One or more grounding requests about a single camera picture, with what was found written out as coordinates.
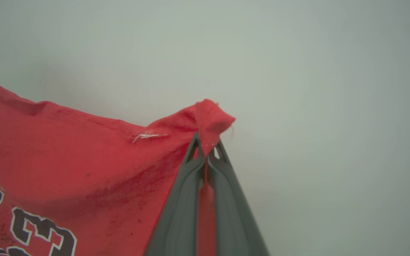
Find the red and white jersey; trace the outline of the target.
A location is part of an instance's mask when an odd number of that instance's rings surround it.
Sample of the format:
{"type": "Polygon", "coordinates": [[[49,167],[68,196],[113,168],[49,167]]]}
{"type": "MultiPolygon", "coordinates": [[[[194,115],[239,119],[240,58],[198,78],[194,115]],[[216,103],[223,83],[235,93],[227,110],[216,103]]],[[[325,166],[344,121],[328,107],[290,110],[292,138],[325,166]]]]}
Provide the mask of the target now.
{"type": "Polygon", "coordinates": [[[143,256],[198,135],[235,118],[205,99],[143,127],[0,86],[0,256],[143,256]]]}

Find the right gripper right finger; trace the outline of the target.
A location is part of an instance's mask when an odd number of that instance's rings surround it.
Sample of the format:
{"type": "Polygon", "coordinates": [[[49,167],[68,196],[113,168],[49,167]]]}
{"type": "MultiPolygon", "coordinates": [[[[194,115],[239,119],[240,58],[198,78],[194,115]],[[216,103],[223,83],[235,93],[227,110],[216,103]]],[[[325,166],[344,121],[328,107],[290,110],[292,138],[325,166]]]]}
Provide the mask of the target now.
{"type": "Polygon", "coordinates": [[[207,164],[214,190],[216,256],[270,256],[221,141],[207,164]]]}

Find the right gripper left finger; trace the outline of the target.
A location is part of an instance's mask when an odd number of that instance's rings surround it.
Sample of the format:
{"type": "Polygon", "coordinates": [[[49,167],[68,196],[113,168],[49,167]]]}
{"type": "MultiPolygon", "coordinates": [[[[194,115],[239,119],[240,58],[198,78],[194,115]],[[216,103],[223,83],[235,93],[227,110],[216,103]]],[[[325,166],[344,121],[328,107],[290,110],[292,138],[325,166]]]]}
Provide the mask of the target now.
{"type": "Polygon", "coordinates": [[[196,133],[187,149],[144,256],[197,256],[199,191],[205,156],[196,133]]]}

